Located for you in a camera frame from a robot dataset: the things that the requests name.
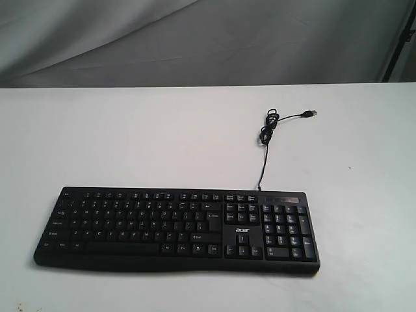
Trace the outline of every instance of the white table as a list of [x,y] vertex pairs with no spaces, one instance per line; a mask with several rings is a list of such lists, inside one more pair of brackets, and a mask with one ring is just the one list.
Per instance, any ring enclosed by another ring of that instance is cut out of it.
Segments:
[[[0,90],[0,311],[415,311],[416,84]],[[313,278],[41,268],[61,188],[307,193]]]

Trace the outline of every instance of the black keyboard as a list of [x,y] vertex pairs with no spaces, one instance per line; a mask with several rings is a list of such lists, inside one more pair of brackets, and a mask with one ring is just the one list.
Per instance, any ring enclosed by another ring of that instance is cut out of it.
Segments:
[[34,260],[143,272],[320,266],[306,195],[249,190],[64,187]]

